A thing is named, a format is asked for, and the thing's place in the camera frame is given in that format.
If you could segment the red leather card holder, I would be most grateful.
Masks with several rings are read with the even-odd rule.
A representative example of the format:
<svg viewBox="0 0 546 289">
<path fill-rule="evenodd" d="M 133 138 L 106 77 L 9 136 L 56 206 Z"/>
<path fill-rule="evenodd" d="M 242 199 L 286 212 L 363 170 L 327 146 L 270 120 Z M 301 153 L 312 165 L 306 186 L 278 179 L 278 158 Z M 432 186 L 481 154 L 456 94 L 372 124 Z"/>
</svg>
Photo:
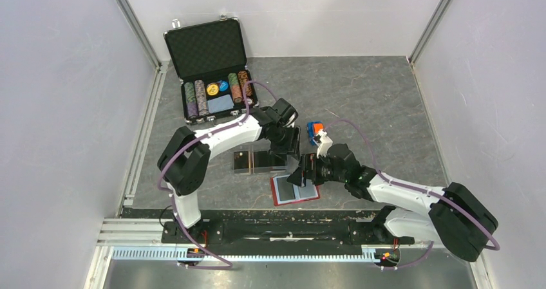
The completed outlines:
<svg viewBox="0 0 546 289">
<path fill-rule="evenodd" d="M 287 177 L 288 175 L 275 176 L 270 179 L 270 188 L 272 191 L 272 199 L 274 206 L 283 206 L 295 203 L 301 203 L 305 201 L 318 200 L 320 198 L 319 189 L 317 186 L 308 183 L 306 187 L 298 187 L 294 185 L 294 193 L 296 198 L 289 201 L 279 201 L 278 197 L 278 179 L 282 177 Z"/>
</svg>

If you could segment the clear box with black cards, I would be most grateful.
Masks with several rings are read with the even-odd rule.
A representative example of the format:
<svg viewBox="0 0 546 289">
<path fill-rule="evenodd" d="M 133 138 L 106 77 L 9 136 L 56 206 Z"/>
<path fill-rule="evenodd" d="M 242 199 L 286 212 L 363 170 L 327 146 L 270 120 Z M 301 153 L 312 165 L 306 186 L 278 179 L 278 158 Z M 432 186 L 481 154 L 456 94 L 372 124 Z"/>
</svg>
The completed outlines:
<svg viewBox="0 0 546 289">
<path fill-rule="evenodd" d="M 232 153 L 234 174 L 268 174 L 285 172 L 295 164 L 287 154 L 275 154 L 265 150 L 239 150 Z"/>
</svg>

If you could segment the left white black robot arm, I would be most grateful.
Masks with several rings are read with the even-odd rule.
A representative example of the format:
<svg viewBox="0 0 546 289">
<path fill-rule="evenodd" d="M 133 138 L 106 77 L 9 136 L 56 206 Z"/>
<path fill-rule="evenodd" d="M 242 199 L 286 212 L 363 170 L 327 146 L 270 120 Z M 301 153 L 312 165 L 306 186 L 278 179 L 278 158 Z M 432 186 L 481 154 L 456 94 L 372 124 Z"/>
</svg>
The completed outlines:
<svg viewBox="0 0 546 289">
<path fill-rule="evenodd" d="M 217 126 L 191 130 L 178 128 L 158 159 L 158 188 L 167 191 L 173 202 L 177 233 L 186 242 L 202 235 L 202 218 L 197 190 L 202 185 L 209 161 L 239 145 L 260 140 L 270 143 L 274 154 L 299 154 L 298 112 L 279 98 L 272 106 L 254 107 L 241 117 Z"/>
</svg>

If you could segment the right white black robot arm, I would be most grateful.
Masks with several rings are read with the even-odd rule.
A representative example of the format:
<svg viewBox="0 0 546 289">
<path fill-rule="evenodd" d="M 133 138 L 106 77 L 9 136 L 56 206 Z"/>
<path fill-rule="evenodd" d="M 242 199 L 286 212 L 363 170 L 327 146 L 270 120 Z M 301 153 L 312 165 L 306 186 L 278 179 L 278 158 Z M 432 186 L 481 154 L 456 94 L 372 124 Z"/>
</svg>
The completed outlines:
<svg viewBox="0 0 546 289">
<path fill-rule="evenodd" d="M 433 241 L 468 262 L 485 249 L 496 249 L 491 238 L 498 220 L 466 186 L 433 187 L 393 178 L 360 164 L 346 144 L 334 144 L 325 154 L 301 155 L 287 180 L 298 187 L 339 182 L 358 199 L 389 205 L 385 218 L 372 225 L 381 243 L 394 237 Z"/>
</svg>

